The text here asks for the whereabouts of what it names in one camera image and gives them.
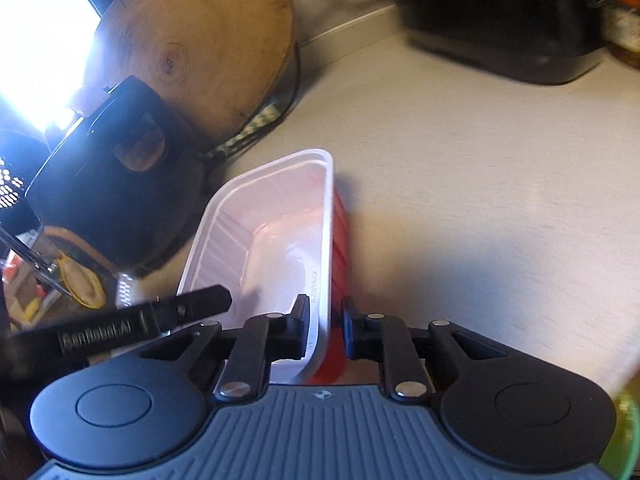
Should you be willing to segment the black square appliance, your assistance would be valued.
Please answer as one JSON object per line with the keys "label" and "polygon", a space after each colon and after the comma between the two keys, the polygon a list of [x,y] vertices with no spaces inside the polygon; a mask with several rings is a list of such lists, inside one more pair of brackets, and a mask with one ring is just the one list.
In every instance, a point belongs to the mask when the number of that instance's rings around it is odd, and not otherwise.
{"label": "black square appliance", "polygon": [[604,55],[598,0],[395,0],[410,42],[530,84],[567,84]]}

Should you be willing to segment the red white rectangular tray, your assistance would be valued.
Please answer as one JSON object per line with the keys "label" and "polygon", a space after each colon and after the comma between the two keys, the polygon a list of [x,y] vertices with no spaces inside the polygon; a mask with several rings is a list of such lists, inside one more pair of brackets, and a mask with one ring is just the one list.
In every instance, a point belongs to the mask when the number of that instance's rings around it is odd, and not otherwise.
{"label": "red white rectangular tray", "polygon": [[330,384],[345,357],[337,329],[347,294],[345,208],[334,188],[334,162],[303,150],[241,174],[209,201],[178,286],[184,294],[222,285],[232,306],[218,321],[238,328],[251,316],[288,313],[310,300],[303,359],[272,364],[277,384]]}

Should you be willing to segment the orange lid sauce jar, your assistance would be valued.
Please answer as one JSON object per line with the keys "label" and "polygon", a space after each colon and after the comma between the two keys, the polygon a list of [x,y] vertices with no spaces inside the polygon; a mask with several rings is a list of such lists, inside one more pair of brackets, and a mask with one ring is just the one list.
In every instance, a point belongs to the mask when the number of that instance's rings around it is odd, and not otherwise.
{"label": "orange lid sauce jar", "polygon": [[639,68],[639,0],[604,0],[603,37],[620,62]]}

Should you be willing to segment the round wooden cutting board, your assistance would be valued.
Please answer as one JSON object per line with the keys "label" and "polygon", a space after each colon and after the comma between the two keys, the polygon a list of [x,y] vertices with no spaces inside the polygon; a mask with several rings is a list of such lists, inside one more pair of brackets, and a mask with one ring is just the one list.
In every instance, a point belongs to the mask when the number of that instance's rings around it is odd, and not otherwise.
{"label": "round wooden cutting board", "polygon": [[151,87],[200,148],[238,133],[276,88],[293,51],[292,0],[114,0],[103,13],[84,83],[128,76]]}

